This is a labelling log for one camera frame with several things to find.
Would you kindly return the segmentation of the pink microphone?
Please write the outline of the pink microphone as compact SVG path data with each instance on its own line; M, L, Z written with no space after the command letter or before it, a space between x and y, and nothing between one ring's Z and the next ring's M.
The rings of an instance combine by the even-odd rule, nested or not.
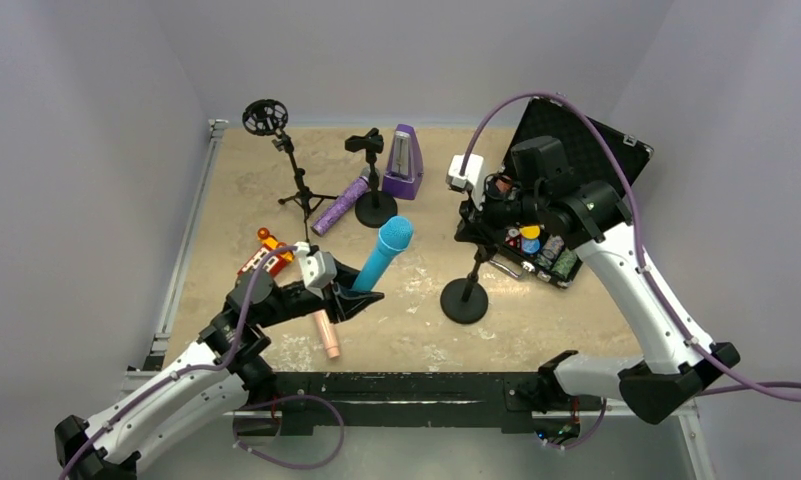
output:
M325 310L320 310L313 313L312 317L327 357L330 360L339 358L341 356L340 341L328 313Z

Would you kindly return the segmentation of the blue microphone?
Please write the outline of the blue microphone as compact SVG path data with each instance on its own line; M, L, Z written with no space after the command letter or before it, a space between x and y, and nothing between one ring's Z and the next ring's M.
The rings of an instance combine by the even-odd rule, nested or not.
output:
M404 216L391 217L377 231L377 240L360 273L353 282L354 291L372 291L388 266L409 247L415 229Z

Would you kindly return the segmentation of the purple glitter microphone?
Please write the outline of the purple glitter microphone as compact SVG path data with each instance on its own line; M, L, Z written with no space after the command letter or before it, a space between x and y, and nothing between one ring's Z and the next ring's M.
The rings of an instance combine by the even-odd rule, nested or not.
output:
M322 237L335 226L339 220L351 210L356 202L369 191L367 177L359 175L351 184L332 201L330 206L312 222L310 229L313 233Z

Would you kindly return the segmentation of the black round-base stand front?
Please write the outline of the black round-base stand front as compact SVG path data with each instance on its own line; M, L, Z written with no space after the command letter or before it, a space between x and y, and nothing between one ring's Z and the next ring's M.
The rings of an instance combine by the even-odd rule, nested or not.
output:
M474 266L464 278L448 282L440 295L440 307L446 317L460 325L471 325L480 321L488 312L489 297L479 284L480 267L492 260L498 248L493 245L477 247Z

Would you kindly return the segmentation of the black round-base stand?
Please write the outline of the black round-base stand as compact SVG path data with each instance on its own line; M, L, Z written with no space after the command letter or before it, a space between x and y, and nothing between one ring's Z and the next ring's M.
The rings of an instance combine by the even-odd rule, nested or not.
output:
M384 149L384 139L378 128L371 128L364 135L352 135L344 142L345 150L351 153L363 151L368 165L368 191L355 204L357 220L368 228L379 228L398 214L394 197L380 187L376 161Z
M446 317L460 325L471 325L480 321L488 312L489 297L479 284L480 267L492 260L498 248L493 245L477 247L474 266L464 278L448 282L440 295L440 307Z

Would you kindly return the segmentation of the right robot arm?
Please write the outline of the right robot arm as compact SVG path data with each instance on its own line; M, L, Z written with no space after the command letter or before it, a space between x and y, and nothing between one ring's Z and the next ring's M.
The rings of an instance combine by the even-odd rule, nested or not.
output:
M633 332L640 354L602 358L568 351L543 364L544 402L590 395L624 402L641 420L659 424L703 393L739 353L693 320L637 241L635 212L604 180L582 180L563 144L550 136L514 145L511 189L500 192L479 155L450 162L446 182L465 194L455 238L476 245L486 261L511 228L542 226L601 281Z

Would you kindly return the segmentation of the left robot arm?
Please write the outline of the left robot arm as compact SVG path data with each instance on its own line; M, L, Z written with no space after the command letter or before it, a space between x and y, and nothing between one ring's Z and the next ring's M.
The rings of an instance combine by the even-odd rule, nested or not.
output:
M225 412L267 408L310 395L283 395L262 353L267 327L324 311L353 319L383 299L375 286L387 262L348 267L327 252L296 258L301 279L279 285L263 268L240 274L221 311L168 367L88 418L70 415L54 430L62 479L135 479L142 468Z

